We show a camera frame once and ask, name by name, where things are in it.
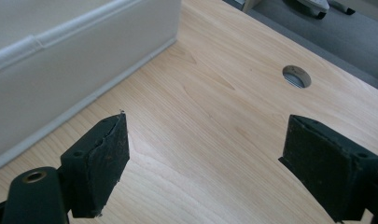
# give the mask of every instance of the light wood grain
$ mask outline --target light wood grain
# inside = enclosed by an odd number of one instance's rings
[[[309,88],[287,84],[289,64]],[[378,154],[378,90],[221,1],[184,0],[177,43],[1,169],[0,202],[121,109],[132,158],[103,216],[72,223],[333,223],[277,160],[290,114]]]

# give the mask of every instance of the round hole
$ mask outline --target round hole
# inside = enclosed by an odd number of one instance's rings
[[[367,158],[368,156],[367,156],[367,154],[365,154],[365,153],[358,153],[357,154],[360,158]]]
[[[22,181],[23,183],[31,184],[31,183],[34,183],[43,179],[46,175],[47,173],[44,171],[36,171],[36,172],[26,175]]]
[[[73,153],[74,156],[76,157],[80,157],[83,155],[83,152],[82,151],[76,151],[75,153]]]
[[[311,85],[311,77],[302,68],[288,65],[282,70],[285,80],[297,88],[307,88]]]

